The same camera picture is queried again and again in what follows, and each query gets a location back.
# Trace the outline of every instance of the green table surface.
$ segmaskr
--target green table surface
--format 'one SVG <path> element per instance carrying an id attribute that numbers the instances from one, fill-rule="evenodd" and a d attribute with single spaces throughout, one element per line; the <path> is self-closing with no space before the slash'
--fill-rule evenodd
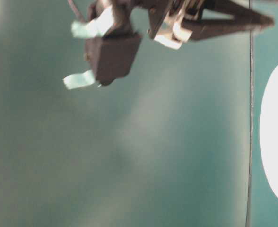
<path id="1" fill-rule="evenodd" d="M 68 91 L 88 69 L 73 19 L 64 0 L 0 0 L 0 227 L 244 227 L 249 35 L 145 35 L 128 77 Z"/>

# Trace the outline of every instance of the gripper jaw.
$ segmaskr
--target gripper jaw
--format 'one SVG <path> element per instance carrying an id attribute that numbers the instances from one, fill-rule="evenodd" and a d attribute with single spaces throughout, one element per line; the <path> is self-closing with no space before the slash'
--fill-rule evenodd
<path id="1" fill-rule="evenodd" d="M 104 12 L 109 13 L 109 20 L 113 21 L 106 33 L 86 39 L 85 45 L 86 60 L 96 81 L 103 86 L 125 77 L 131 70 L 142 39 L 130 21 L 135 7 L 148 12 L 149 37 L 174 49 L 191 40 L 260 31 L 274 26 L 271 17 L 231 0 L 96 0 L 88 7 L 86 21 L 73 0 L 68 1 L 81 22 L 93 21 Z M 229 15 L 230 19 L 204 19 L 205 10 Z"/>

